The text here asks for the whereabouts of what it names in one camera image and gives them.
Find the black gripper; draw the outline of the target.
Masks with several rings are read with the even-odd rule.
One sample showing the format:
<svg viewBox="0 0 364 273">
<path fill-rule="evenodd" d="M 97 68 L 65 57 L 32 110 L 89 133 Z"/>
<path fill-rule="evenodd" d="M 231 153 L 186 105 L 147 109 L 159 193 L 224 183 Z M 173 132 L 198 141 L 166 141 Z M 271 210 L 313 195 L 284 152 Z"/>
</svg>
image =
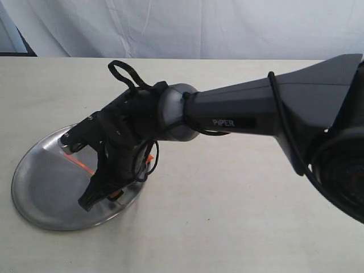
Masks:
<svg viewBox="0 0 364 273">
<path fill-rule="evenodd" d="M 150 174 L 148 157 L 151 149 L 152 144 L 115 146 L 108 140 L 102 142 L 97 152 L 97 170 L 78 199 L 79 206 L 89 212 L 105 198 L 117 201 L 123 195 L 123 187 L 146 181 Z M 117 191 L 109 196 L 110 189 Z"/>
</svg>

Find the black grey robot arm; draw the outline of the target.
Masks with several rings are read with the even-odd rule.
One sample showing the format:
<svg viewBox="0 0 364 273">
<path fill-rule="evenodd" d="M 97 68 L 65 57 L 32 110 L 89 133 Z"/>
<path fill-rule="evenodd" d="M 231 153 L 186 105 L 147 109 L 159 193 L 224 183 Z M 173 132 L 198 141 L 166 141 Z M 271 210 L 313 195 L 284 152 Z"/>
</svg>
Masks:
<svg viewBox="0 0 364 273">
<path fill-rule="evenodd" d="M 145 181 L 147 155 L 160 140 L 243 133 L 274 137 L 298 175 L 363 221 L 363 55 L 204 92 L 188 84 L 146 84 L 121 61 L 109 70 L 127 91 L 83 122 L 73 146 L 97 152 L 97 170 L 78 200 L 84 210 Z"/>
</svg>

